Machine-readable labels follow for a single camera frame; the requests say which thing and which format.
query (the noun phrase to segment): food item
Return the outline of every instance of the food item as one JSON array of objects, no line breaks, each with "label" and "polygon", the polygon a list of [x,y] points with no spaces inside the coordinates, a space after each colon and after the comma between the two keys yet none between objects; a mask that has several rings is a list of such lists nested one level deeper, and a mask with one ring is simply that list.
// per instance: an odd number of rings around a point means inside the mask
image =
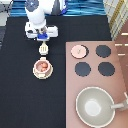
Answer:
[{"label": "food item", "polygon": [[48,67],[48,64],[46,62],[43,62],[41,65],[42,65],[43,68],[47,68]]},{"label": "food item", "polygon": [[42,72],[44,72],[44,71],[46,71],[46,70],[47,70],[47,68],[42,68],[42,69],[41,69]]}]

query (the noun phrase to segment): small bowl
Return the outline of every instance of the small bowl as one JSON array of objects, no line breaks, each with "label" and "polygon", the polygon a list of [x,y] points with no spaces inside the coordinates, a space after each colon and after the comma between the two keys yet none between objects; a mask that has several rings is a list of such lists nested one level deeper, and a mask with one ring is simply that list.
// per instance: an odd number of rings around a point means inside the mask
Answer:
[{"label": "small bowl", "polygon": [[[47,63],[48,67],[45,71],[41,71],[41,64],[45,62]],[[47,77],[49,77],[52,74],[53,71],[53,67],[50,64],[50,62],[48,60],[46,60],[45,57],[41,57],[40,60],[38,60],[35,64],[34,64],[34,68],[33,68],[33,73],[34,75],[39,78],[39,79],[45,79]]]}]

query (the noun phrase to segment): small white object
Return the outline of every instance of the small white object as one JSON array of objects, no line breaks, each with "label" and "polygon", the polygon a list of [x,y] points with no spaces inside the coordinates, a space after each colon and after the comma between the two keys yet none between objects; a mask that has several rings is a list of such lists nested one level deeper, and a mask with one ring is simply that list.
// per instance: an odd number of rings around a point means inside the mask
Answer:
[{"label": "small white object", "polygon": [[45,42],[43,42],[42,45],[40,46],[39,53],[41,55],[47,55],[48,54],[48,46],[46,45]]},{"label": "small white object", "polygon": [[122,33],[121,35],[122,36],[128,36],[128,33]]}]

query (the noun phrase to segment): bowl rim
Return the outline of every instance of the bowl rim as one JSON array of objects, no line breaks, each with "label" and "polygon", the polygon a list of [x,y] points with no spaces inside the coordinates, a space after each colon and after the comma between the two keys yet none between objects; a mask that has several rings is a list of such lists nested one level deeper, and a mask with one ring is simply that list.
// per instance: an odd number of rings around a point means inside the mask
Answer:
[{"label": "bowl rim", "polygon": [[106,93],[107,95],[108,95],[108,97],[110,98],[110,100],[112,101],[112,103],[114,104],[114,100],[113,100],[113,98],[110,96],[110,94],[107,92],[107,91],[105,91],[104,89],[102,89],[102,88],[100,88],[100,87],[94,87],[94,86],[92,86],[92,87],[86,87],[86,88],[84,88],[82,91],[80,91],[80,93],[77,95],[77,98],[76,98],[76,112],[77,112],[77,114],[78,114],[78,116],[79,116],[79,118],[85,123],[85,124],[87,124],[88,126],[90,126],[90,127],[94,127],[94,128],[102,128],[102,127],[105,127],[105,126],[107,126],[107,125],[109,125],[112,121],[113,121],[113,119],[114,119],[114,117],[115,117],[115,109],[113,109],[113,114],[112,114],[112,116],[111,116],[111,119],[107,122],[107,123],[105,123],[105,124],[103,124],[103,125],[91,125],[91,124],[89,124],[88,122],[86,122],[82,117],[81,117],[81,115],[79,114],[79,110],[78,110],[78,107],[77,107],[77,104],[78,104],[78,99],[79,99],[79,97],[80,97],[80,95],[84,92],[84,91],[86,91],[86,90],[89,90],[89,89],[98,89],[98,90],[101,90],[101,91],[103,91],[104,93]]}]

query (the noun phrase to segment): black circle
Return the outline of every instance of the black circle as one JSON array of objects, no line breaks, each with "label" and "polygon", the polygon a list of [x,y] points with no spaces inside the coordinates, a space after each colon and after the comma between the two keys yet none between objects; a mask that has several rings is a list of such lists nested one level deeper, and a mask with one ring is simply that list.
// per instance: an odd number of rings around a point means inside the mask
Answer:
[{"label": "black circle", "polygon": [[86,55],[84,56],[84,57],[86,57],[89,54],[89,49],[86,46],[84,46],[84,45],[81,45],[81,46],[85,47],[85,49],[86,49]]},{"label": "black circle", "polygon": [[111,55],[111,49],[106,45],[99,45],[96,48],[96,54],[102,58],[106,58]]},{"label": "black circle", "polygon": [[100,63],[98,70],[103,76],[112,76],[115,72],[114,66],[109,62]]},{"label": "black circle", "polygon": [[89,75],[90,71],[91,71],[91,68],[89,64],[86,62],[79,62],[75,66],[75,72],[79,76],[82,76],[82,77],[87,76]]}]

